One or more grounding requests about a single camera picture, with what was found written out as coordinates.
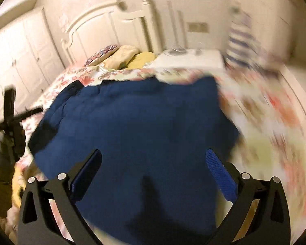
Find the black gloved left hand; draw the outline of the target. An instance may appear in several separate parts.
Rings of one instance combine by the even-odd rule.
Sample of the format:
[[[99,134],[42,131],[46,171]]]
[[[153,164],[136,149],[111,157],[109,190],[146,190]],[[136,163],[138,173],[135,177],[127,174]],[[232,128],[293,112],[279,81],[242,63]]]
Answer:
[[[4,133],[0,141],[0,159],[15,164],[24,155],[25,148],[26,136],[23,129],[17,130],[12,135]]]

